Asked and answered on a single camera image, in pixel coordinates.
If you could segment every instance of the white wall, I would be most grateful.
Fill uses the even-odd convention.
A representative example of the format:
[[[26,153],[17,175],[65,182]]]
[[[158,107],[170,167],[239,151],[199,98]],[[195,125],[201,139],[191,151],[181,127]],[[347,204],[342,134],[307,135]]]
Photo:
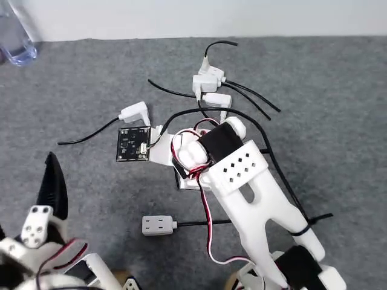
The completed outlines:
[[[387,34],[386,0],[11,0],[38,40]]]

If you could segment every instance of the white plastic part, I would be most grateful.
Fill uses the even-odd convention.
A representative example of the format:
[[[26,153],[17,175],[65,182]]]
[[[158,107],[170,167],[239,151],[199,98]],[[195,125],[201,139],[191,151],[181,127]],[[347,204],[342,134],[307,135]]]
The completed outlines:
[[[156,141],[160,135],[162,125],[157,126],[156,128],[151,128],[151,144]],[[157,144],[149,150],[149,161],[154,163],[159,163],[167,166],[174,166],[172,164],[172,153],[171,153],[171,141],[174,135],[168,134],[168,131],[165,131],[163,136]],[[174,139],[175,150],[180,149],[181,146],[184,146],[191,141],[196,140],[197,137],[191,133],[184,132],[181,136],[176,136]]]
[[[140,287],[138,286],[136,280],[134,280],[133,278],[128,278],[125,281],[122,290],[140,290]]]
[[[46,205],[34,205],[25,219],[21,239],[25,246],[36,249],[47,239],[47,228],[53,215],[53,208]]]
[[[269,252],[265,224],[272,219],[292,233],[302,231],[308,224],[285,197],[256,144],[248,141],[202,175],[210,179],[214,195],[238,230],[242,246],[256,263],[256,271],[286,288],[286,279]],[[244,184],[249,184],[254,192],[251,203],[239,190]],[[312,229],[294,240],[317,261],[323,259],[325,250]]]
[[[189,179],[189,178],[183,179],[180,175],[178,175],[177,178],[178,178],[177,182],[178,182],[179,189],[188,189],[188,190],[200,189],[196,179]],[[208,178],[203,178],[203,179],[204,180],[200,182],[200,185],[202,186],[202,188],[204,190],[211,190]]]
[[[281,290],[280,286],[269,288],[267,282],[264,282],[261,276],[254,276],[249,273],[253,269],[254,265],[248,263],[236,273],[236,278],[240,283],[238,287],[251,290]]]
[[[125,123],[132,123],[137,120],[143,120],[145,126],[151,125],[148,114],[148,107],[143,101],[121,110],[119,119],[123,120]]]
[[[203,62],[198,71],[198,74],[201,76],[209,75],[216,77],[218,79],[218,87],[221,86],[221,83],[226,80],[224,77],[224,71],[219,68],[215,68],[214,66],[210,66],[207,56],[203,58]]]
[[[201,67],[198,71],[198,74],[199,75],[202,75],[202,74],[206,74],[210,68],[210,63],[208,61],[208,57],[207,56],[204,56],[203,57],[203,62],[201,63]]]
[[[17,261],[32,273],[36,273],[39,266],[59,251],[62,245],[50,242],[45,243],[38,249],[27,248],[24,244],[19,243],[9,237],[0,241],[0,253],[14,261]],[[43,269],[48,269],[52,266],[61,265],[68,260],[61,260],[60,257],[48,262]]]
[[[177,228],[172,216],[143,216],[144,236],[164,236],[172,234]]]
[[[162,125],[151,128],[151,144],[160,136]],[[149,161],[162,165],[173,166],[171,154],[171,141],[173,135],[165,131],[155,146],[149,149]]]
[[[215,92],[208,92],[203,96],[203,100],[208,106],[211,107],[222,107],[231,108],[232,98],[231,95],[219,94]],[[227,117],[227,112],[223,111],[220,113],[220,122],[224,122]]]
[[[319,274],[321,282],[327,290],[346,290],[346,284],[336,268],[321,265],[322,272]]]
[[[232,129],[234,129],[240,139],[244,139],[246,137],[246,126],[238,117],[229,117],[225,120],[225,122],[231,125]]]
[[[122,290],[120,283],[98,254],[88,254],[82,260],[86,262],[87,267],[96,276],[87,286],[100,287],[106,290]]]
[[[77,289],[77,286],[86,286],[86,284],[77,277],[63,274],[48,274],[39,277],[39,286],[41,287],[41,290],[60,287],[74,287],[74,289]],[[15,290],[37,290],[36,279],[33,278],[22,282]]]
[[[194,75],[192,78],[192,90],[195,93],[197,100],[200,100],[202,92],[216,92],[218,89],[218,78],[211,75],[200,76]]]
[[[181,165],[187,169],[193,169],[200,164],[206,163],[208,160],[205,148],[196,140],[183,146],[177,154]]]

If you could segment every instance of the white plug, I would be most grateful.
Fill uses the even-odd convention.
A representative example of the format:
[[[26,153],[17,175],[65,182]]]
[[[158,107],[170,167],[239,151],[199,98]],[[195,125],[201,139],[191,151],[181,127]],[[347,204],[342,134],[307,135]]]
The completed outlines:
[[[197,100],[200,100],[202,92],[216,92],[219,86],[220,83],[216,76],[211,76],[209,74],[200,76],[196,74],[192,78],[192,90],[195,93]]]
[[[164,236],[172,234],[177,228],[177,222],[172,216],[143,216],[144,236]]]
[[[143,101],[124,108],[119,115],[119,119],[123,120],[125,123],[132,123],[137,120],[143,120],[146,126],[151,125],[151,121],[148,115],[148,107]]]
[[[230,95],[218,94],[215,92],[209,92],[203,96],[203,100],[208,106],[211,107],[222,107],[222,108],[231,108],[232,98]],[[222,111],[220,113],[220,122],[224,122],[227,117],[227,112]]]
[[[226,81],[226,78],[224,77],[224,71],[219,68],[215,68],[214,66],[211,66],[207,56],[203,58],[203,63],[201,64],[198,74],[201,76],[215,76],[218,79],[218,86],[220,86]]]

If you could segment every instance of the electronic component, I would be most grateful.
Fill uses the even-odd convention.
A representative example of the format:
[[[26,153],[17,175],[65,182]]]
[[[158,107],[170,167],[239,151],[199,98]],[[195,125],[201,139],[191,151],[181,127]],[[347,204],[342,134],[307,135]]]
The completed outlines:
[[[150,126],[119,129],[116,161],[147,161],[149,159],[150,139]]]

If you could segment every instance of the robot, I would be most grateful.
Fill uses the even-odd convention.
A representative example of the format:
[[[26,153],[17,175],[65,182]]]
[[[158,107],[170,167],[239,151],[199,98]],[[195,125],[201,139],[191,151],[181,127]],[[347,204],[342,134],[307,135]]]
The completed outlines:
[[[345,290],[343,278],[332,266],[321,264],[325,250],[301,211],[285,197],[253,140],[243,142],[246,127],[237,117],[215,123],[212,130],[184,129],[167,134],[151,129],[149,160],[174,166],[181,177],[191,179],[201,191],[209,229],[207,249],[214,262],[235,259],[246,266],[237,273],[232,289]],[[17,290],[140,289],[133,277],[124,286],[97,254],[82,258],[87,243],[67,236],[67,190],[55,154],[46,170],[36,204],[31,207],[21,234],[0,233],[0,287]],[[247,202],[240,188],[248,184],[255,197]],[[220,262],[210,252],[212,217],[204,189],[211,189],[238,230],[248,257]],[[265,223],[274,220],[296,243],[284,253],[270,253]],[[78,252],[68,258],[78,244]]]

